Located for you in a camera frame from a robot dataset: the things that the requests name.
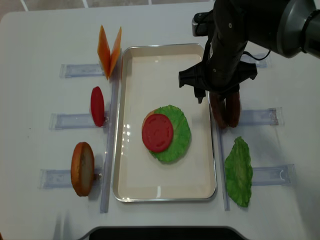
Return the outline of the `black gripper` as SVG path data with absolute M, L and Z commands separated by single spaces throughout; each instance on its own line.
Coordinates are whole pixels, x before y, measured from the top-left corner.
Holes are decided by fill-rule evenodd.
M 204 49 L 202 61 L 179 72 L 179 87 L 192 86 L 199 104 L 206 91 L 220 95 L 219 107 L 227 107 L 228 95 L 238 92 L 240 83 L 255 79 L 254 63 L 241 61 L 248 43 L 245 12 L 230 0 L 217 0 L 213 7 L 214 27 Z

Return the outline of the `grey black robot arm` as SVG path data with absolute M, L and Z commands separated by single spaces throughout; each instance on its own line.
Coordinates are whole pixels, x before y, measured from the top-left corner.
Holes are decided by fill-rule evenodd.
M 319 57 L 320 11 L 312 0 L 217 0 L 193 19 L 194 36 L 208 38 L 202 61 L 179 72 L 179 86 L 225 99 L 240 83 L 255 79 L 257 67 L 241 61 L 248 42 L 285 58 L 298 53 Z

